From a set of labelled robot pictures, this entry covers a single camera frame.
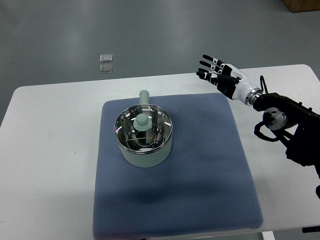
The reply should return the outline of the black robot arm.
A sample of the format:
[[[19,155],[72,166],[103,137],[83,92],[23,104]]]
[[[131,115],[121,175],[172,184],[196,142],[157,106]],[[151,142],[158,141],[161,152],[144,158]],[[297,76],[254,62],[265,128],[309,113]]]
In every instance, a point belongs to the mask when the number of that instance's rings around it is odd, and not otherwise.
[[[320,115],[278,93],[255,96],[253,108],[263,111],[262,121],[254,127],[254,134],[265,141],[280,141],[286,158],[306,167],[313,166],[320,173]]]

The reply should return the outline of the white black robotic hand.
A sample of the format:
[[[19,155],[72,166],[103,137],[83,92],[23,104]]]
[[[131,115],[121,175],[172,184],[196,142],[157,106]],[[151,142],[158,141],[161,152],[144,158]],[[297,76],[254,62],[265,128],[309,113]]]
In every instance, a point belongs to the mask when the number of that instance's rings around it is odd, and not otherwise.
[[[204,60],[199,63],[196,75],[210,84],[231,100],[239,100],[247,106],[252,106],[263,91],[249,81],[249,78],[238,68],[220,59],[204,54]]]

